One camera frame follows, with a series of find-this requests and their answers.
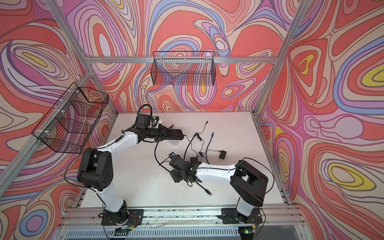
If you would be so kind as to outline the black network switch box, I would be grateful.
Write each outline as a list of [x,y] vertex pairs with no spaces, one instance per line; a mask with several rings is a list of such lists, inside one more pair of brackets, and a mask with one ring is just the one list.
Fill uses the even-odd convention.
[[183,134],[182,130],[170,129],[170,130],[167,130],[167,134],[166,134],[165,139],[166,140],[182,141],[184,139],[184,134]]

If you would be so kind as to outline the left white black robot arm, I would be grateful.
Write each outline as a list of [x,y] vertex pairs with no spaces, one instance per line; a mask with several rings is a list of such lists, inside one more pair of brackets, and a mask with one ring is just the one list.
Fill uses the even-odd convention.
[[78,182],[96,192],[107,212],[122,214],[124,200],[112,184],[113,159],[147,139],[157,143],[170,135],[172,131],[160,123],[158,116],[153,115],[150,104],[140,106],[134,124],[122,130],[119,137],[103,146],[85,150],[77,175]]

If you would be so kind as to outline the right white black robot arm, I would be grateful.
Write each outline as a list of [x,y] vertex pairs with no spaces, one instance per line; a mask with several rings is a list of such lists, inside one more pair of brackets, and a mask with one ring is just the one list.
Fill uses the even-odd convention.
[[230,185],[240,196],[236,212],[249,217],[255,208],[264,204],[267,193],[268,177],[245,160],[235,165],[211,165],[203,162],[187,162],[180,155],[169,154],[170,172],[175,183],[214,182]]

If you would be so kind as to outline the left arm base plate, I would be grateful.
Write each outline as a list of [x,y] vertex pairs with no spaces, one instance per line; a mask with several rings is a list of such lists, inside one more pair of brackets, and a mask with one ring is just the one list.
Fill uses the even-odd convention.
[[144,210],[143,209],[128,209],[123,210],[121,213],[111,213],[103,210],[98,214],[102,219],[103,226],[128,226],[137,227],[142,224]]

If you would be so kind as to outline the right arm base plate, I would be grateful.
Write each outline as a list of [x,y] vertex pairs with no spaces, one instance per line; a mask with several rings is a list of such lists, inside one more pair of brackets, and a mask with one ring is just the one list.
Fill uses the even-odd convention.
[[253,224],[259,225],[263,222],[260,208],[253,208],[247,217],[236,210],[236,208],[222,208],[221,214],[217,216],[223,224]]

